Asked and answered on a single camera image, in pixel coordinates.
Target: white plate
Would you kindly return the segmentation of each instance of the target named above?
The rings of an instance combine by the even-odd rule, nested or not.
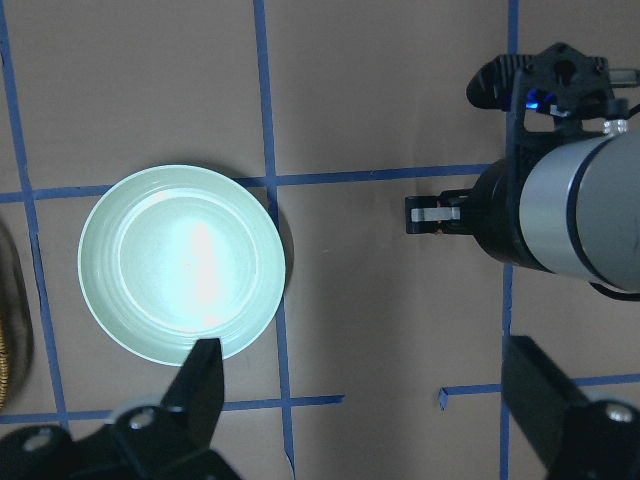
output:
[[[170,165],[131,175],[100,199],[80,237],[78,275],[116,342],[181,365],[198,338],[220,337],[224,358],[251,344],[278,308],[285,261],[249,192],[211,170]]]

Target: plate center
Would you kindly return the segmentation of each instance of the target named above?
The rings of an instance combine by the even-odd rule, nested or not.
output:
[[[165,191],[134,209],[125,229],[123,284],[155,325],[207,331],[243,308],[255,283],[255,246],[223,205],[180,189]]]

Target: screw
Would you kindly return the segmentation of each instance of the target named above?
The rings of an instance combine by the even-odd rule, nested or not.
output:
[[[155,411],[153,408],[145,408],[140,413],[136,413],[129,420],[129,426],[134,430],[142,430],[153,423]]]
[[[35,452],[36,450],[48,445],[51,441],[51,437],[53,437],[53,432],[50,428],[41,428],[38,433],[32,435],[26,442],[24,442],[22,449],[25,452]]]
[[[620,403],[608,403],[604,411],[614,422],[631,423],[633,421],[633,412]]]

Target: round plate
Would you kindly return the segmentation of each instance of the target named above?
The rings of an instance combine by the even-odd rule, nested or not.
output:
[[[211,170],[170,165],[114,185],[80,237],[78,275],[100,326],[131,352],[181,365],[198,338],[224,358],[267,327],[285,278],[262,205]]]

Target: bolt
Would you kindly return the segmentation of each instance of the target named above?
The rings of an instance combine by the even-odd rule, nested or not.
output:
[[[129,426],[134,430],[142,430],[153,423],[155,412],[153,408],[145,408],[141,412],[136,413],[129,420]]]
[[[604,411],[614,422],[631,423],[633,421],[633,412],[620,403],[608,403]]]
[[[38,433],[32,435],[24,442],[22,449],[25,452],[35,452],[36,450],[46,446],[53,437],[53,431],[50,428],[41,428]]]

